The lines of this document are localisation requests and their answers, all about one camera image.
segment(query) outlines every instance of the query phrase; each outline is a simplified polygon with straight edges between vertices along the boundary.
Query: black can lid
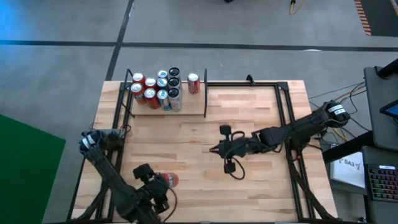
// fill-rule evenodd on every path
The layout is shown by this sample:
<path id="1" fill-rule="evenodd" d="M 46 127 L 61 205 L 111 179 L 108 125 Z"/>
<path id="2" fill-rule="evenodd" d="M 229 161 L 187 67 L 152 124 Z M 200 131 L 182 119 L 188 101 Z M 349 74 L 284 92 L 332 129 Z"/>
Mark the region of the black can lid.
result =
<path id="1" fill-rule="evenodd" d="M 177 76 L 177 75 L 179 75 L 179 73 L 180 73 L 180 70 L 178 68 L 170 68 L 170 70 L 169 70 L 169 74 L 171 76 Z"/>
<path id="2" fill-rule="evenodd" d="M 178 94 L 180 94 L 180 91 L 178 89 L 176 89 L 176 88 L 171 88 L 169 90 L 169 97 L 171 97 L 171 98 L 177 97 Z"/>
<path id="3" fill-rule="evenodd" d="M 179 83 L 180 83 L 180 80 L 178 78 L 171 78 L 169 80 L 169 85 L 170 86 L 178 86 Z"/>

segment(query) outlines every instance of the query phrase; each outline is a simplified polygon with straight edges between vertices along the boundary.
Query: can top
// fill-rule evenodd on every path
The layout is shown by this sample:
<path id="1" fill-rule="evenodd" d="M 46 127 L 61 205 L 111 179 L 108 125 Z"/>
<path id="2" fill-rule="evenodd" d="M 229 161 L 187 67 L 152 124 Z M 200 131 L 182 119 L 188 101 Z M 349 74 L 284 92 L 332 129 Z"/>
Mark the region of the can top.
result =
<path id="1" fill-rule="evenodd" d="M 134 83 L 134 84 L 132 84 L 132 86 L 131 86 L 131 91 L 133 92 L 133 93 L 138 93 L 139 91 L 141 91 L 142 90 L 142 85 L 140 84 L 140 83 Z"/>
<path id="2" fill-rule="evenodd" d="M 134 81 L 141 81 L 144 78 L 144 75 L 142 73 L 135 73 L 132 75 L 132 79 Z"/>
<path id="3" fill-rule="evenodd" d="M 159 71 L 157 72 L 157 76 L 158 76 L 159 78 L 166 78 L 166 77 L 167 77 L 167 72 L 166 72 L 165 70 L 159 70 Z"/>
<path id="4" fill-rule="evenodd" d="M 157 85 L 160 87 L 164 87 L 167 85 L 167 79 L 165 78 L 160 78 L 157 80 Z"/>
<path id="5" fill-rule="evenodd" d="M 188 80 L 193 81 L 193 82 L 197 81 L 197 80 L 199 80 L 199 76 L 195 73 L 189 73 Z"/>
<path id="6" fill-rule="evenodd" d="M 178 68 L 170 68 L 170 70 L 169 70 L 169 74 L 170 74 L 170 76 L 177 76 L 177 75 L 179 75 L 179 73 L 180 73 L 180 70 L 178 69 Z"/>
<path id="7" fill-rule="evenodd" d="M 145 90 L 144 92 L 144 96 L 146 98 L 153 98 L 156 95 L 156 91 L 153 88 L 149 88 L 147 90 Z"/>
<path id="8" fill-rule="evenodd" d="M 147 85 L 147 86 L 154 86 L 154 85 L 156 85 L 156 79 L 154 79 L 154 78 L 147 78 L 147 80 L 145 80 L 145 85 Z"/>
<path id="9" fill-rule="evenodd" d="M 166 90 L 159 90 L 157 92 L 157 97 L 161 100 L 164 100 L 168 97 L 167 91 Z"/>
<path id="10" fill-rule="evenodd" d="M 169 90 L 169 97 L 171 97 L 171 98 L 177 97 L 178 94 L 180 94 L 180 91 L 178 89 L 176 89 L 176 88 L 171 88 Z"/>
<path id="11" fill-rule="evenodd" d="M 180 80 L 178 78 L 171 78 L 169 80 L 169 85 L 172 87 L 178 86 L 180 84 Z"/>

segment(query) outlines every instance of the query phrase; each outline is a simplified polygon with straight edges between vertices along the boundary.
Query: red soda can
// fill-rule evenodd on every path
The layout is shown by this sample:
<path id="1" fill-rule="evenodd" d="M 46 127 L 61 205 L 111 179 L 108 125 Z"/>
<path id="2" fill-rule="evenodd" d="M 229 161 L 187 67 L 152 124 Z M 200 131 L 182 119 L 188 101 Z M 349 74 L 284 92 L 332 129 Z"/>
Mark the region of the red soda can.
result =
<path id="1" fill-rule="evenodd" d="M 158 91 L 158 87 L 156 85 L 156 79 L 151 77 L 147 78 L 145 80 L 145 88 L 146 89 L 153 88 L 155 91 Z"/>
<path id="2" fill-rule="evenodd" d="M 134 83 L 131 86 L 131 93 L 136 98 L 139 104 L 146 104 L 146 100 L 144 98 L 144 87 L 140 83 Z"/>
<path id="3" fill-rule="evenodd" d="M 134 73 L 132 75 L 132 82 L 133 83 L 141 83 L 142 86 L 145 85 L 145 75 L 142 73 Z"/>
<path id="4" fill-rule="evenodd" d="M 148 88 L 144 92 L 144 98 L 148 102 L 151 109 L 160 108 L 160 102 L 156 97 L 156 91 L 153 88 Z"/>
<path id="5" fill-rule="evenodd" d="M 190 73 L 188 75 L 188 89 L 189 93 L 197 94 L 200 91 L 200 79 L 195 73 Z"/>
<path id="6" fill-rule="evenodd" d="M 164 177 L 164 179 L 166 179 L 166 183 L 168 183 L 170 188 L 177 186 L 178 181 L 179 181 L 179 177 L 177 174 L 165 173 L 165 174 L 162 174 L 162 176 Z"/>

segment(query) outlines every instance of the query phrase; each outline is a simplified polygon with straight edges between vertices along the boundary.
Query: green backdrop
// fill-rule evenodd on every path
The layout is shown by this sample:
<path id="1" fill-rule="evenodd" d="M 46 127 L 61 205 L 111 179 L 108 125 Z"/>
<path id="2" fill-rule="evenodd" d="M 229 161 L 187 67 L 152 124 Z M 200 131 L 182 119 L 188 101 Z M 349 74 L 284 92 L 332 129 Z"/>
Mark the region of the green backdrop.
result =
<path id="1" fill-rule="evenodd" d="M 0 222 L 42 223 L 65 140 L 0 115 Z"/>

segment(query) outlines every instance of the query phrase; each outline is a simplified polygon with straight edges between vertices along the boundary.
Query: black metal frame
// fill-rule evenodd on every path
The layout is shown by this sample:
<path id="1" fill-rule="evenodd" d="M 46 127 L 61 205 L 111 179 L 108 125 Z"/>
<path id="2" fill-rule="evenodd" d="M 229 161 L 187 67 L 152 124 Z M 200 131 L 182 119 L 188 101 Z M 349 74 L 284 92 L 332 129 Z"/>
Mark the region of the black metal frame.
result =
<path id="1" fill-rule="evenodd" d="M 127 69 L 126 72 L 126 76 L 124 79 L 124 82 L 122 82 L 120 84 L 120 89 L 119 89 L 119 95 L 118 95 L 118 101 L 116 103 L 116 110 L 115 110 L 115 114 L 114 114 L 114 119 L 113 119 L 113 125 L 112 128 L 116 129 L 118 128 L 118 121 L 119 121 L 119 114 L 120 114 L 120 110 L 122 106 L 126 107 L 126 112 L 124 113 L 124 119 L 123 119 L 123 125 L 122 127 L 124 127 L 124 130 L 127 131 L 127 124 L 128 124 L 128 120 L 129 120 L 129 116 L 132 115 L 129 110 L 131 109 L 131 105 L 132 105 L 132 95 L 128 94 L 127 96 L 127 105 L 124 105 L 123 103 L 123 99 L 124 99 L 124 92 L 126 90 L 126 88 L 130 85 L 130 82 L 127 81 L 128 76 L 132 77 L 132 73 L 130 71 L 130 69 Z M 253 87 L 257 87 L 257 86 L 268 86 L 268 87 L 273 87 L 275 90 L 275 97 L 276 97 L 276 102 L 277 102 L 277 106 L 278 106 L 278 111 L 279 111 L 279 116 L 280 116 L 280 124 L 281 125 L 286 125 L 286 119 L 285 119 L 285 114 L 284 114 L 284 108 L 282 105 L 282 97 L 280 94 L 280 91 L 284 91 L 285 94 L 285 99 L 286 99 L 286 104 L 287 104 L 287 110 L 289 113 L 289 119 L 290 122 L 295 120 L 295 116 L 294 116 L 294 111 L 293 111 L 293 105 L 292 105 L 292 100 L 290 98 L 290 91 L 289 91 L 289 85 L 287 82 L 254 82 L 254 80 L 252 79 L 252 77 L 250 75 L 248 75 L 246 81 L 243 82 L 208 82 L 207 81 L 207 69 L 205 70 L 205 110 L 204 110 L 204 117 L 206 117 L 206 109 L 207 109 L 207 89 L 208 87 L 213 87 L 213 86 L 217 86 L 217 87 L 231 87 L 231 86 L 253 86 Z M 123 146 L 121 148 L 120 151 L 118 151 L 118 156 L 116 158 L 116 163 L 115 163 L 115 169 L 118 173 L 120 173 L 121 170 L 121 162 L 122 162 L 122 158 L 123 158 L 123 150 L 124 150 L 124 140 L 123 140 Z M 290 148 L 289 144 L 286 144 L 286 154 L 287 154 L 287 158 L 288 157 L 292 157 L 292 149 Z M 112 159 L 113 154 L 108 154 L 108 159 L 111 160 Z M 305 183 L 305 185 L 308 186 L 308 177 L 307 177 L 307 172 L 305 170 L 305 164 L 304 164 L 304 160 L 303 160 L 303 155 L 302 153 L 300 153 L 300 158 L 298 160 L 298 164 L 300 167 L 300 175 Z M 344 222 L 344 221 L 339 221 L 339 220 L 320 220 L 320 219 L 316 219 L 315 218 L 315 211 L 313 208 L 313 205 L 310 203 L 309 199 L 307 196 L 305 196 L 306 198 L 306 203 L 307 203 L 307 208 L 308 208 L 308 216 L 309 218 L 304 218 L 303 215 L 303 211 L 302 211 L 302 204 L 301 204 L 301 200 L 300 200 L 300 193 L 299 193 L 299 188 L 297 186 L 297 182 L 295 181 L 295 179 L 292 177 L 292 168 L 291 166 L 294 166 L 292 163 L 288 162 L 288 166 L 289 166 L 289 172 L 290 172 L 290 179 L 292 182 L 292 191 L 293 191 L 293 196 L 294 196 L 294 201 L 295 201 L 295 209 L 297 212 L 297 220 L 298 222 L 305 222 L 305 223 L 340 223 L 340 224 L 349 224 L 349 223 L 353 223 L 353 222 Z M 80 175 L 83 171 L 83 164 L 81 166 L 81 170 L 80 170 Z M 72 211 L 73 211 L 73 207 L 75 204 L 75 199 L 76 199 L 76 194 L 77 194 L 77 190 L 79 187 L 79 183 L 80 180 L 78 180 L 78 183 L 76 185 L 76 189 L 75 189 L 75 194 L 73 196 L 73 200 L 72 200 L 72 204 L 70 207 L 70 211 L 68 214 L 68 218 L 67 221 L 65 223 L 112 223 L 113 222 L 113 215 L 114 215 L 114 203 L 113 203 L 113 198 L 111 195 L 111 201 L 109 204 L 109 210 L 108 210 L 108 216 L 107 218 L 102 218 L 102 211 L 103 211 L 103 201 L 100 204 L 100 206 L 97 208 L 96 211 L 96 215 L 95 215 L 95 219 L 93 220 L 71 220 L 72 217 Z M 105 188 L 106 186 L 104 184 L 101 184 L 101 188 Z"/>

